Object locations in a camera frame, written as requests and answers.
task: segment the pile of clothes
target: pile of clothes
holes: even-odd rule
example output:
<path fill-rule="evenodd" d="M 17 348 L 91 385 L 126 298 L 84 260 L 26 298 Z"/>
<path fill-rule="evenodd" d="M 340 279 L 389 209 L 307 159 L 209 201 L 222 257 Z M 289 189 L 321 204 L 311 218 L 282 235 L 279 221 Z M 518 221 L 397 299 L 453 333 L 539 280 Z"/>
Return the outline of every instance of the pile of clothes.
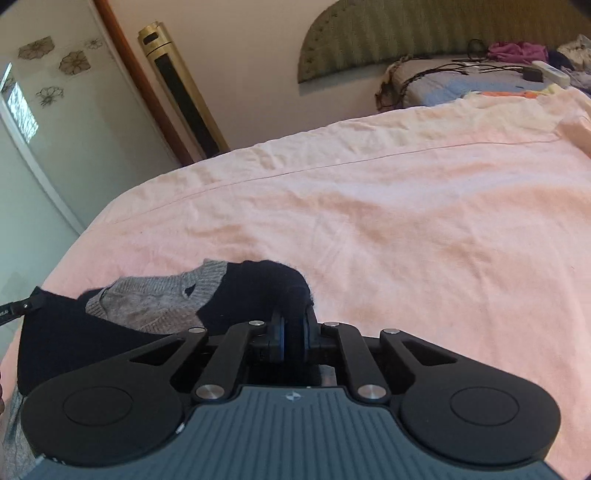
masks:
<path fill-rule="evenodd" d="M 495 43 L 488 48 L 488 60 L 530 64 L 541 60 L 570 76 L 570 84 L 591 93 L 591 40 L 579 35 L 556 50 L 529 42 Z"/>

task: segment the headboard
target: headboard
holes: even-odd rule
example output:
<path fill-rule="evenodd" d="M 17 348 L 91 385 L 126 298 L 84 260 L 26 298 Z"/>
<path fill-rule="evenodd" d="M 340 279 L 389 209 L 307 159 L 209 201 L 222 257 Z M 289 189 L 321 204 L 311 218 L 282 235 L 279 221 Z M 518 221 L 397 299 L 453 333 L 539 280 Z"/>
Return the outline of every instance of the headboard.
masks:
<path fill-rule="evenodd" d="M 591 21 L 569 0 L 339 0 L 312 23 L 298 82 L 407 54 L 465 53 L 479 38 L 556 48 Z"/>

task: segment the gray ribbed plate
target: gray ribbed plate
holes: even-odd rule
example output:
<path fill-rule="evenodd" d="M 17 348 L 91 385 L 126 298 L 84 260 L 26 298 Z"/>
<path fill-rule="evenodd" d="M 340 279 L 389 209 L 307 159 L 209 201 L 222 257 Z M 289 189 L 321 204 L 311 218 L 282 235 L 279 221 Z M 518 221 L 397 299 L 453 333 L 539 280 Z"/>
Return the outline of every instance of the gray ribbed plate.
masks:
<path fill-rule="evenodd" d="M 502 472 L 449 465 L 416 447 L 385 408 L 341 388 L 244 387 L 199 407 L 184 430 L 141 460 L 78 468 L 40 460 L 27 480 L 557 480 L 543 462 Z"/>

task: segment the logo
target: logo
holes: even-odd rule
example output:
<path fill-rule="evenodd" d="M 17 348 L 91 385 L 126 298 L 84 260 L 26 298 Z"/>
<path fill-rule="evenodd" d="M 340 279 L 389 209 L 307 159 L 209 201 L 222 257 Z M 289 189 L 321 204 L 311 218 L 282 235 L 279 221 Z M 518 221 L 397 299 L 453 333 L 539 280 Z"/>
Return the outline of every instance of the logo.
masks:
<path fill-rule="evenodd" d="M 288 393 L 285 397 L 289 401 L 298 401 L 301 398 L 301 395 L 296 391 L 292 391 L 291 393 Z"/>

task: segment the flower decal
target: flower decal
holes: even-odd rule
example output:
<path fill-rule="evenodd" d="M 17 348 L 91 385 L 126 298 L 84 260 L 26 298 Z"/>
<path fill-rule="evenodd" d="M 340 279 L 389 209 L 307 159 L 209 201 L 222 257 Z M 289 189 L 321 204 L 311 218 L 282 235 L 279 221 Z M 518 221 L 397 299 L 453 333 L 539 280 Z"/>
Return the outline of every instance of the flower decal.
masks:
<path fill-rule="evenodd" d="M 93 38 L 84 43 L 84 46 L 90 50 L 97 50 L 103 46 L 103 41 L 100 38 Z"/>
<path fill-rule="evenodd" d="M 90 63 L 88 63 L 88 59 L 82 50 L 71 51 L 62 58 L 60 63 L 60 70 L 66 75 L 77 75 L 89 68 Z"/>
<path fill-rule="evenodd" d="M 18 49 L 18 58 L 25 60 L 40 59 L 47 55 L 56 46 L 53 44 L 51 37 L 45 37 L 41 40 L 35 40 L 24 47 Z"/>
<path fill-rule="evenodd" d="M 40 98 L 41 106 L 45 107 L 64 98 L 64 89 L 59 87 L 42 88 L 40 92 L 37 92 L 37 96 Z"/>

